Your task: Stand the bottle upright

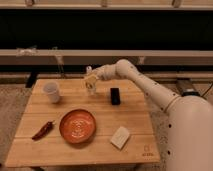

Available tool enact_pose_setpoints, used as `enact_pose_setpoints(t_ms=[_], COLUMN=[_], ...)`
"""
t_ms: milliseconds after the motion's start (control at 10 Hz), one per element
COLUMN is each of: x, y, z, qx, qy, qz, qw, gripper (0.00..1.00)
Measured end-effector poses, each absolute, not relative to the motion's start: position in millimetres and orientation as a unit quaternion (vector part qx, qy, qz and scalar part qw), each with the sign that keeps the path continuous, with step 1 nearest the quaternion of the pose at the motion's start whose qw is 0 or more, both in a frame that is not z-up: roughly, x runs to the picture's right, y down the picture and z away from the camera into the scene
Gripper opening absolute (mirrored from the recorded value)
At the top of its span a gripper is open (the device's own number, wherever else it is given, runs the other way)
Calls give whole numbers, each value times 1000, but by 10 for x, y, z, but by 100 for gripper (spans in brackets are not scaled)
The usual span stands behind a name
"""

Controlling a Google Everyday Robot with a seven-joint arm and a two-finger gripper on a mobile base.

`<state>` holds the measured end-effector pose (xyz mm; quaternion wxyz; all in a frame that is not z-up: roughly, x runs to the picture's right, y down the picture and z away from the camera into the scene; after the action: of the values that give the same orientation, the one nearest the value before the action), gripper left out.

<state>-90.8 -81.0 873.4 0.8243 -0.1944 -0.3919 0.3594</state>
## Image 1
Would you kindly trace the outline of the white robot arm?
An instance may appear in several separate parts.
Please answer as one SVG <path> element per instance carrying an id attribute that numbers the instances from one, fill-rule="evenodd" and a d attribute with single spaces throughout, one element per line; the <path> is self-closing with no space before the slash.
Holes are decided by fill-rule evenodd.
<path id="1" fill-rule="evenodd" d="M 166 171 L 213 171 L 213 105 L 199 96 L 180 96 L 140 73 L 128 60 L 103 65 L 85 76 L 88 89 L 98 80 L 129 79 L 169 115 Z"/>

